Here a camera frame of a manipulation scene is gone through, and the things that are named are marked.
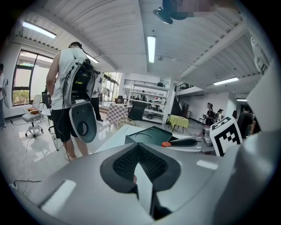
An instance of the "person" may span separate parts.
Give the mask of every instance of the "person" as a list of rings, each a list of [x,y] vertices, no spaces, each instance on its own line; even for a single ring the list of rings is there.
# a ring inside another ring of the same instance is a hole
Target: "person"
[[[69,161],[73,161],[76,159],[74,145],[71,140],[70,134],[75,138],[77,146],[82,155],[88,155],[87,144],[80,140],[73,130],[69,118],[71,105],[68,102],[63,101],[63,95],[60,85],[61,78],[68,73],[67,70],[74,61],[74,55],[72,51],[74,51],[78,57],[85,57],[85,53],[82,50],[82,45],[79,42],[71,43],[69,45],[69,48],[63,49],[57,53],[52,62],[52,65],[50,66],[46,78],[47,89],[52,100],[51,116],[54,122],[54,126],[59,131],[56,133],[56,136],[61,139],[67,154],[66,159]]]
[[[144,94],[140,95],[140,100],[145,101],[145,95]]]
[[[102,93],[100,93],[100,105],[102,105]]]
[[[4,69],[4,65],[1,63],[0,64],[0,131],[4,130],[4,128],[6,127],[4,112],[3,112],[3,102],[4,102],[4,97],[2,92],[3,83],[4,83],[3,69]]]
[[[94,108],[94,111],[96,114],[96,120],[103,122],[103,120],[101,119],[100,109],[99,109],[99,105],[98,105],[98,102],[99,102],[98,92],[99,92],[99,88],[97,88],[97,91],[93,90],[91,104],[92,104],[92,107]]]
[[[213,111],[212,103],[208,102],[207,107],[208,107],[208,112],[207,112],[207,116],[206,116],[206,125],[212,126],[214,124],[214,118],[215,118],[215,113]]]
[[[222,117],[223,109],[219,109],[219,111],[216,113],[216,121],[220,121]]]
[[[184,116],[185,110],[186,110],[186,103],[184,103],[183,108],[181,110],[181,113],[183,116]]]
[[[236,122],[237,122],[237,111],[236,111],[236,110],[233,111],[232,116],[234,117],[234,119],[235,119]]]
[[[253,123],[253,119],[250,115],[250,106],[248,105],[245,105],[244,106],[244,112],[242,112],[238,118],[238,121],[237,121],[237,125],[239,127],[239,130],[240,130],[240,133],[241,133],[241,136],[243,139],[246,138],[247,136],[247,128],[248,128],[248,125],[251,125]]]
[[[258,123],[258,121],[257,121],[257,119],[255,117],[254,120],[253,120],[253,123],[251,125],[251,135],[259,133],[260,131],[261,131],[261,129],[259,127],[259,123]]]
[[[128,101],[127,93],[124,94],[123,99],[124,99],[124,102],[127,102],[127,101]]]

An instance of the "glossy white floor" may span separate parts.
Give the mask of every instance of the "glossy white floor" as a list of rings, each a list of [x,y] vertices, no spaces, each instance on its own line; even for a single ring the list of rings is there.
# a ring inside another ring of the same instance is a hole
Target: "glossy white floor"
[[[105,120],[106,114],[102,113],[101,117]],[[28,180],[41,181],[69,163],[65,159],[65,149],[60,140],[58,140],[59,151],[56,151],[52,136],[48,132],[49,125],[47,119],[40,122],[44,133],[36,138],[33,138],[31,134],[27,137],[25,136],[25,131],[30,124],[25,123],[21,118],[13,119],[14,125],[10,121],[6,122],[7,127],[0,131],[0,165],[8,183],[13,183],[15,180],[26,180],[26,170],[28,172]],[[137,124],[143,128],[151,126],[162,127],[160,124],[145,121],[137,121]],[[172,131],[171,126],[168,127],[168,125],[164,125],[162,128]],[[182,134],[181,127],[179,129],[176,127],[173,132],[186,136],[197,136],[201,130],[201,125],[197,125],[196,122],[190,120],[190,127],[184,130],[184,134]],[[107,121],[104,121],[103,124],[98,123],[97,136],[88,144],[89,153],[94,153],[98,150],[116,131],[116,124],[109,126]],[[81,153],[75,141],[73,142],[75,152],[80,157]],[[24,194],[29,196],[37,185],[38,183],[27,182]],[[23,192],[25,182],[17,182],[17,188]]]

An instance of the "black shorts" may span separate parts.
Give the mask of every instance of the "black shorts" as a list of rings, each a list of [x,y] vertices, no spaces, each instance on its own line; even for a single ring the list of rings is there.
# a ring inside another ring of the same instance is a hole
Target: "black shorts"
[[[77,137],[70,122],[69,111],[70,109],[59,109],[51,112],[56,136],[62,142],[67,142],[70,139],[70,134],[75,138]]]

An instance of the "ceiling light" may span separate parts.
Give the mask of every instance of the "ceiling light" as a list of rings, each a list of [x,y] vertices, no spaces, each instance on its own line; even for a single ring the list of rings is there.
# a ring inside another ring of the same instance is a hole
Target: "ceiling light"
[[[148,61],[154,63],[156,36],[148,35]]]
[[[50,38],[55,38],[56,37],[56,34],[50,32],[50,31],[47,31],[46,29],[41,28],[41,27],[39,27],[37,25],[34,25],[32,23],[29,23],[29,22],[23,22],[22,26],[27,27],[27,28],[32,29],[32,30],[35,30],[35,31],[37,31],[39,33],[45,34],[45,35],[47,35]]]
[[[96,60],[96,59],[94,59],[92,56],[89,56],[88,54],[86,54],[86,56],[87,56],[90,60],[92,60],[93,62],[99,63],[99,61]]]
[[[233,81],[237,81],[237,80],[238,80],[238,78],[234,77],[234,78],[230,78],[230,79],[227,79],[227,80],[215,82],[214,85],[220,85],[220,84],[229,83],[229,82],[233,82]]]

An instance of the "black chair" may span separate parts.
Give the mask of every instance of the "black chair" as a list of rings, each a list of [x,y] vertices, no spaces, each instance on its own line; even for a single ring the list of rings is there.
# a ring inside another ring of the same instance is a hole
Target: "black chair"
[[[128,118],[131,120],[142,120],[142,114],[147,104],[144,102],[135,102],[129,112]]]
[[[42,103],[47,107],[47,109],[50,110],[51,112],[51,105],[49,103],[49,97],[48,97],[48,93],[47,92],[42,92]],[[48,131],[50,131],[51,128],[53,128],[54,126],[50,126],[48,128]]]

